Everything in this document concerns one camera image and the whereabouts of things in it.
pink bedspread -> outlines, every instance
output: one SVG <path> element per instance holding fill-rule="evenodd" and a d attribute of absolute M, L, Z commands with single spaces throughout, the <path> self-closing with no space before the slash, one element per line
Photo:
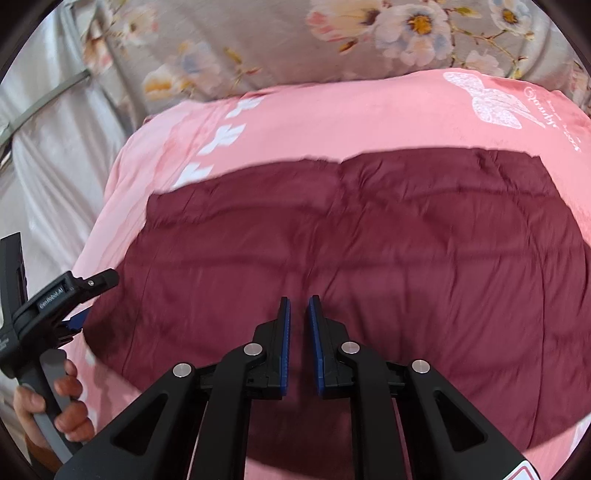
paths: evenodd
<path fill-rule="evenodd" d="M 539 155 L 591 243 L 591 121 L 561 93 L 465 70 L 388 80 L 277 87 L 156 116 L 127 142 L 105 207 L 75 265 L 88 277 L 115 267 L 142 228 L 152 192 L 244 166 L 302 157 L 340 161 L 362 151 L 483 147 Z M 82 336 L 66 347 L 98 429 L 138 391 L 98 363 Z M 589 425 L 584 419 L 527 452 L 543 479 L 561 467 Z M 248 462 L 249 478 L 293 478 Z"/>

dark red blanket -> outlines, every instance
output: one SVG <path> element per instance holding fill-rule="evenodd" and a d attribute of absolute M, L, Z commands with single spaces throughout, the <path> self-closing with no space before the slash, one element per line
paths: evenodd
<path fill-rule="evenodd" d="M 254 405 L 249 454 L 343 478 L 349 410 L 315 397 L 311 295 L 384 358 L 431 362 L 524 450 L 591 412 L 590 259 L 526 154 L 267 164 L 153 195 L 85 337 L 145 389 L 177 362 L 214 363 L 247 343 L 288 296 L 290 392 Z"/>

floral bedsheet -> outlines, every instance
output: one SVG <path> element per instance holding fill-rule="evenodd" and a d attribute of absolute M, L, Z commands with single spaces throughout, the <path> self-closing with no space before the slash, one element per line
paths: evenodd
<path fill-rule="evenodd" d="M 561 90 L 591 112 L 589 75 L 532 0 L 99 0 L 86 18 L 86 63 L 116 105 L 145 114 L 448 67 Z"/>

human hand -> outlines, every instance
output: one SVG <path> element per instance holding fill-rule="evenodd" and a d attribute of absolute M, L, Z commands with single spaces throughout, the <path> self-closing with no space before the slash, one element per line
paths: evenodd
<path fill-rule="evenodd" d="M 76 378 L 78 370 L 74 363 L 66 360 L 64 367 L 67 375 L 54 383 L 58 395 L 79 398 L 82 395 L 82 384 Z M 50 449 L 45 437 L 33 418 L 34 413 L 45 411 L 45 399 L 26 387 L 17 387 L 14 394 L 14 410 L 25 433 L 33 444 L 40 448 Z M 84 402 L 74 400 L 57 416 L 57 430 L 66 434 L 71 442 L 87 442 L 95 436 L 95 428 L 88 418 L 88 408 Z"/>

label sticker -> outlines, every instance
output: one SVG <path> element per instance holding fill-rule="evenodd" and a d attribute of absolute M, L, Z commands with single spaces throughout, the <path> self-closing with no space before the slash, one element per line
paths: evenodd
<path fill-rule="evenodd" d="M 540 480 L 540 477 L 535 473 L 534 467 L 531 466 L 531 463 L 524 460 L 503 480 Z"/>
<path fill-rule="evenodd" d="M 64 287 L 62 285 L 60 285 L 54 291 L 52 291 L 47 297 L 45 297 L 42 301 L 37 303 L 37 308 L 39 310 L 43 310 L 51 302 L 53 302 L 54 300 L 57 300 L 59 297 L 61 297 L 64 293 L 66 293 L 66 291 L 64 290 Z"/>

